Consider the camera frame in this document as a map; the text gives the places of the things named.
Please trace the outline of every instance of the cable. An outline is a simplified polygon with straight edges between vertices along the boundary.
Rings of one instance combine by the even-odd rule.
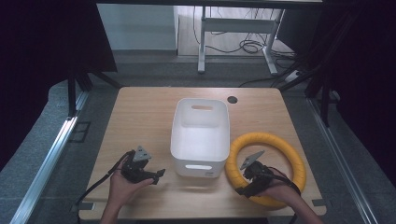
[[[250,80],[250,81],[246,81],[242,84],[240,84],[238,86],[238,88],[241,88],[242,86],[245,86],[248,83],[252,83],[252,82],[260,82],[260,81],[267,81],[267,80],[273,80],[273,79],[277,79],[277,77],[264,77],[264,78],[259,78],[259,79],[254,79],[254,80]]]
[[[282,52],[282,51],[277,51],[274,49],[271,49],[271,54],[276,57],[283,57],[283,58],[290,58],[290,59],[295,59],[295,58],[301,57],[301,56],[297,56],[296,53],[293,51]]]
[[[340,20],[334,25],[334,27],[332,27],[332,29],[325,36],[323,36],[320,39],[320,41],[309,52],[307,52],[306,54],[300,55],[300,56],[290,57],[290,59],[293,59],[295,62],[288,69],[286,69],[283,73],[281,73],[280,75],[278,75],[276,77],[276,80],[271,85],[271,88],[277,86],[281,81],[284,81],[286,75],[289,75],[292,71],[296,70],[297,68],[299,68],[301,66],[304,66],[304,64],[306,62],[308,62],[310,57],[312,57],[313,55],[317,55],[318,54],[317,51],[320,50],[320,47],[322,47],[326,43],[326,41],[329,39],[329,37],[331,37],[332,33],[346,19],[346,17],[347,17],[347,13],[345,13],[340,18]],[[272,50],[272,53],[279,54],[278,51],[274,51],[274,50]],[[309,71],[305,71],[306,77],[309,77],[309,74],[313,75],[314,73],[316,73],[320,69],[320,67],[321,67],[321,63],[319,63],[313,69],[311,69]],[[249,82],[256,82],[256,81],[260,81],[260,80],[266,80],[266,79],[256,79],[256,80],[247,81],[247,82],[244,82],[241,85],[239,85],[239,87],[241,87]]]
[[[130,155],[130,154],[131,154],[131,152],[125,153],[125,154],[116,162],[116,164],[114,164],[114,166],[113,166],[109,171],[107,171],[107,174],[105,174],[105,176],[103,176],[100,180],[98,180],[96,183],[94,183],[89,189],[87,189],[87,190],[76,200],[76,202],[73,204],[71,210],[72,210],[72,211],[78,211],[79,204],[82,202],[82,200],[84,200],[84,198],[85,198],[89,193],[91,193],[91,191],[93,191],[93,190],[96,189],[99,185],[101,185],[103,182],[105,182],[105,180],[107,180],[107,179],[114,173],[114,171],[117,170],[117,168],[119,167],[120,163],[121,163],[128,155]],[[77,216],[78,216],[78,223],[80,223],[81,219],[80,219],[80,217],[79,217],[79,215],[78,215],[78,212],[77,212]]]
[[[193,29],[193,32],[194,32],[195,40],[198,43],[198,45],[200,45],[201,43],[198,40],[196,31],[195,31],[195,9],[196,9],[196,7],[193,8],[193,12],[192,12],[192,29]],[[259,9],[256,8],[256,13],[255,13],[254,16],[252,15],[251,18],[255,18],[256,19],[258,13],[259,13]],[[223,35],[223,34],[226,34],[226,33],[227,32],[220,32],[220,33],[217,33],[217,34],[213,34],[212,33],[212,35]],[[222,53],[233,53],[233,52],[237,52],[238,50],[242,49],[246,53],[255,54],[255,53],[260,52],[264,48],[264,46],[266,45],[266,39],[267,39],[267,36],[264,39],[260,34],[256,34],[256,35],[258,35],[262,39],[263,43],[261,43],[260,41],[257,41],[257,40],[251,40],[250,38],[252,36],[252,33],[249,33],[249,34],[247,34],[247,36],[245,37],[244,40],[239,42],[239,48],[238,49],[223,50],[223,49],[214,48],[212,46],[205,46],[205,47],[209,48],[209,49],[213,49],[213,50],[219,51],[219,52],[222,52]]]

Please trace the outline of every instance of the hand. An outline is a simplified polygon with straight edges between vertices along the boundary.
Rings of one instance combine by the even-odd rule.
[[[285,174],[279,172],[277,169],[272,167],[269,168],[274,175],[280,175],[286,177]],[[278,201],[289,204],[290,200],[300,198],[300,195],[291,187],[289,187],[285,182],[273,179],[269,184],[268,189],[260,192],[257,196],[270,196]]]
[[[270,168],[274,175],[283,175],[277,169]],[[270,196],[278,201],[281,201],[290,206],[296,213],[297,217],[301,218],[304,223],[322,224],[317,214],[308,206],[304,199],[285,182],[273,179],[269,188],[258,193],[257,196]]]
[[[134,193],[145,186],[152,184],[153,179],[145,179],[139,183],[131,183],[122,176],[118,169],[110,177],[110,191],[107,203],[122,207],[132,198]]]
[[[120,170],[125,161],[126,159],[120,163],[117,170],[110,177],[110,190],[106,208],[100,221],[101,224],[117,223],[119,211],[128,203],[134,193],[154,182],[154,179],[145,179],[136,184],[129,182],[123,177]]]

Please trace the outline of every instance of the metal stand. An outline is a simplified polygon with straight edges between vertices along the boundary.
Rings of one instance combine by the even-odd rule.
[[[98,72],[94,69],[89,68],[95,76],[101,78],[103,81],[110,84],[112,87],[116,89],[121,89],[124,87],[116,80],[108,77],[107,75],[103,74],[102,72]],[[68,103],[69,103],[69,113],[67,119],[70,120],[73,118],[76,113],[76,82],[78,86],[81,88],[82,91],[90,91],[92,89],[92,82],[88,77],[88,72],[84,69],[79,69],[76,67],[72,67],[69,71],[69,76],[67,79],[67,94],[68,94]]]
[[[207,18],[205,16],[205,7],[202,7],[201,17],[201,44],[198,53],[198,72],[205,72],[205,32],[231,32],[231,33],[255,33],[270,34],[268,44],[262,50],[271,75],[276,76],[277,70],[271,56],[271,49],[274,44],[277,29],[283,15],[283,9],[280,9],[274,21],[269,20],[245,20],[245,19],[221,19]]]

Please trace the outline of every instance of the black cable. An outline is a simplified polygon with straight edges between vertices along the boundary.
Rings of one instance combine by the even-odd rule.
[[[267,45],[267,38],[268,38],[268,34],[265,34],[265,39],[262,37],[261,34],[256,34],[256,36],[259,36],[262,39],[262,44],[265,46]]]
[[[277,51],[274,49],[271,49],[271,54],[276,57],[280,58],[288,58],[288,59],[299,59],[302,58],[302,56],[298,56],[295,52],[285,52],[285,51]]]
[[[274,9],[271,11],[270,20],[271,20],[273,14],[274,14]]]
[[[193,32],[194,32],[195,40],[196,40],[196,42],[200,45],[201,43],[200,43],[200,41],[198,40],[196,31],[195,31],[195,7],[193,8],[193,12],[192,12],[192,29],[193,29]],[[226,34],[226,33],[227,33],[227,32],[220,32],[220,33],[212,34],[212,35],[223,35],[223,34]],[[222,53],[233,53],[233,52],[237,52],[237,51],[240,50],[240,49],[242,49],[244,52],[249,53],[249,54],[254,54],[254,53],[257,53],[257,52],[261,51],[261,50],[264,48],[265,44],[266,44],[266,38],[267,38],[267,36],[265,37],[265,40],[264,40],[263,37],[260,35],[261,39],[263,40],[263,43],[261,43],[261,42],[259,42],[259,41],[256,41],[256,40],[250,40],[250,37],[251,37],[251,33],[247,34],[247,36],[245,37],[245,39],[239,42],[239,48],[238,48],[238,49],[233,49],[233,50],[222,50],[222,49],[217,49],[217,48],[214,48],[214,47],[211,47],[211,46],[205,46],[205,47],[206,47],[206,48],[209,48],[209,49],[217,50],[217,51],[222,52]]]
[[[244,19],[248,16],[248,14],[253,10],[253,8],[251,7],[250,10],[247,12],[247,14],[245,14]]]
[[[117,170],[117,168],[119,167],[119,165],[120,165],[120,163],[128,156],[128,155],[130,155],[131,154],[131,152],[127,152],[127,153],[125,153],[117,162],[116,162],[116,164],[114,164],[114,166],[109,170],[109,171],[107,171],[107,174],[105,174],[105,176],[103,176],[100,180],[98,180],[96,183],[94,183],[89,189],[87,189],[77,200],[76,200],[76,202],[73,204],[73,206],[72,206],[72,211],[77,211],[77,214],[78,214],[78,207],[79,207],[79,204],[82,202],[82,200],[84,200],[84,198],[89,194],[89,193],[91,193],[91,191],[93,191],[94,189],[96,189],[99,185],[101,185],[103,182],[105,182],[105,180],[107,180],[113,173],[114,173],[114,171],[116,171]]]
[[[210,17],[212,17],[212,7],[210,7],[209,8],[209,11],[210,11]],[[221,15],[221,13],[220,13],[220,7],[218,7],[218,14],[220,15],[220,17],[222,18],[222,15]],[[212,35],[224,35],[224,34],[226,34],[227,32],[218,32],[218,33],[214,33],[214,32],[210,32],[210,34],[212,34]]]
[[[289,75],[292,71],[296,70],[297,68],[303,66],[306,62],[308,62],[309,58],[312,57],[313,55],[317,55],[317,51],[320,50],[320,47],[322,47],[326,41],[328,41],[328,39],[331,37],[332,33],[335,32],[335,30],[337,29],[337,27],[347,18],[347,13],[344,13],[343,16],[341,16],[341,18],[339,19],[339,21],[332,27],[332,29],[325,35],[323,36],[320,41],[306,54],[297,56],[297,57],[293,57],[293,59],[295,60],[294,64],[292,64],[286,71],[284,71],[281,75],[277,76],[277,79],[274,81],[274,83],[271,85],[271,87],[275,87],[276,85],[278,85],[281,81],[283,81],[285,79],[286,75]],[[319,68],[321,67],[321,63],[318,64],[316,67],[314,67],[313,69],[306,71],[306,73],[308,74],[314,74],[315,72],[317,72],[319,70]],[[241,85],[239,85],[239,87],[249,83],[249,82],[256,82],[259,81],[257,80],[251,80],[248,82],[244,82]]]
[[[276,170],[278,173],[280,173],[281,175],[283,175],[283,177],[288,178],[285,174],[283,174],[282,172],[280,172],[280,171],[279,171],[278,169],[276,169],[275,167],[273,167],[273,166],[268,166],[268,168],[274,169],[274,170]]]
[[[260,81],[267,81],[267,80],[273,80],[273,79],[277,79],[277,78],[278,78],[278,77],[265,77],[265,78],[259,78],[259,79],[249,80],[249,81],[246,81],[246,82],[240,84],[240,85],[238,86],[238,88],[241,88],[242,86],[245,86],[245,85],[248,84],[248,83],[260,82]]]

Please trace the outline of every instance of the yellow inflatable ring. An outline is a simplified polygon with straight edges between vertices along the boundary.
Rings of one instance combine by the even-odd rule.
[[[233,140],[230,148],[230,155],[225,163],[225,171],[233,187],[237,189],[244,188],[248,185],[248,182],[240,173],[236,163],[236,158],[239,151],[243,147],[254,143],[268,144],[282,151],[291,164],[293,171],[293,183],[299,188],[300,192],[303,192],[306,182],[305,166],[303,160],[294,147],[292,147],[284,139],[271,133],[245,133]],[[254,203],[264,205],[270,209],[279,209],[286,206],[284,203],[279,202],[269,196],[253,196],[249,199]]]

